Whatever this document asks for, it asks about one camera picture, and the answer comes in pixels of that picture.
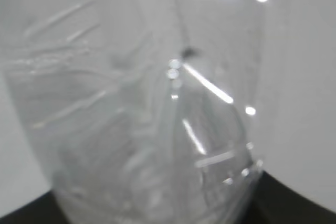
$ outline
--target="dark surface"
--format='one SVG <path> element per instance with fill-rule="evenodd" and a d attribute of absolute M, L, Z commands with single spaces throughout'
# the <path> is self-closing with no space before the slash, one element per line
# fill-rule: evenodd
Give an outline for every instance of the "dark surface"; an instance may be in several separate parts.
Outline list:
<path fill-rule="evenodd" d="M 334 224 L 336 215 L 306 200 L 264 173 L 238 224 Z M 0 219 L 0 224 L 68 224 L 52 195 Z"/>

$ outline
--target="clear plastic bottle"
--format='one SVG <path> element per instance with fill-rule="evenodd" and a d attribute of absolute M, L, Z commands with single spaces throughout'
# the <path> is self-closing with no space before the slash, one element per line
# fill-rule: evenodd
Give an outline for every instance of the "clear plastic bottle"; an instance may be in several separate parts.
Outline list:
<path fill-rule="evenodd" d="M 255 112 L 262 3 L 20 0 L 18 6 L 20 32 L 2 46 L 2 71 L 70 221 L 237 218 L 260 173 L 245 110 Z"/>

